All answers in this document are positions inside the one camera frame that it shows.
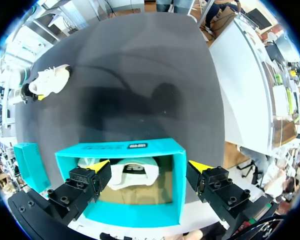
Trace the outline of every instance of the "chair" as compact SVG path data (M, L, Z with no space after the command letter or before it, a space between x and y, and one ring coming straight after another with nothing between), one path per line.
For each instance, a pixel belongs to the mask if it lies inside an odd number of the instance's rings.
M248 164L247 166L239 167L239 165L238 165L238 166L236 166L236 168L239 169L239 170L244 170L246 168L249 168L249 170L246 173L246 175L244 175L244 174L241 175L242 178L246 178L249 175L250 171L254 168L254 172L253 172L253 177L252 177L251 184L256 185L258 183L258 176L261 174L262 175L261 182L260 182L260 186L261 186L263 178L264 178L264 173L258 171L258 167L255 165L255 162L253 160L251 160L251 163Z

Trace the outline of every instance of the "white desk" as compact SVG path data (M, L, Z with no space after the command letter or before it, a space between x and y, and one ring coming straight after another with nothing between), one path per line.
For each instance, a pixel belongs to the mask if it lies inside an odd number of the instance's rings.
M210 205L207 202L202 203L198 200L184 205L181 223L176 226L155 228L114 226L89 220L82 214L77 221L71 222L68 227L95 239L100 238L100 233L111 234L120 239L123 239L124 236L137 239L161 239L162 237L201 229L218 221L220 221L220 218Z

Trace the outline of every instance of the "screw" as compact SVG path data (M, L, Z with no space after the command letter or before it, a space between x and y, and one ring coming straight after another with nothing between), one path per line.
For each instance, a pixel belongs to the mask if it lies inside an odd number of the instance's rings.
M221 187L221 183L220 182L215 182L213 186L214 186L215 189L219 189Z
M231 196L231 197L229 198L228 204L229 204L229 205L232 205L232 204L234 204L236 201L237 201L237 198L236 198L235 196Z
M25 210L26 210L26 209L25 209L24 206L19 207L19 212L20 212L20 213L23 213Z
M60 201L63 202L63 203L65 203L65 204L68 204L70 202L69 199L66 196L62 196L60 198Z
M76 183L76 186L77 186L78 188L83 188L83 187L84 187L84 183L83 183L83 182L77 182L77 183Z
M32 200L28 201L29 207L32 207L34 204L35 204L34 201L32 201Z

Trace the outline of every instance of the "black cable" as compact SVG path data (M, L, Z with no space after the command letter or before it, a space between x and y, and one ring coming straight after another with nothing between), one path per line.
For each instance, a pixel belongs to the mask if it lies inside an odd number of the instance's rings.
M256 228L259 228L260 226L263 226L267 223L276 222L276 221L283 221L285 219L285 217L286 217L286 215L278 215L278 216L267 217L267 218L265 218L261 221L257 221L256 223L246 227L245 229L243 229L242 231L238 232L237 234L231 236L227 240L236 240L239 237L241 237L242 235L246 234L247 232L252 231Z
M132 7L132 0L130 0L130 6L133 13L135 13L134 8Z
M219 30L219 29L222 29L222 28L226 25L226 23L227 23L233 16L234 16L234 15L230 15L229 18L224 22L224 24L223 24L221 27L219 27L219 28L217 28L217 29L213 29L213 31L217 31L217 30Z
M114 14L115 16L117 16L116 13L114 12L112 6L111 6L110 3L108 2L108 0L104 0L104 1L109 5L109 7L110 7L110 9L111 9L111 11L112 11L112 14Z

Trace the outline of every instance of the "teal box flap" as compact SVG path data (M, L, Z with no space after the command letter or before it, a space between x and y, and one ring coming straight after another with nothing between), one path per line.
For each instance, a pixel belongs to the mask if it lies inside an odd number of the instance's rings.
M13 146L22 179L38 193L51 186L36 143L19 143Z

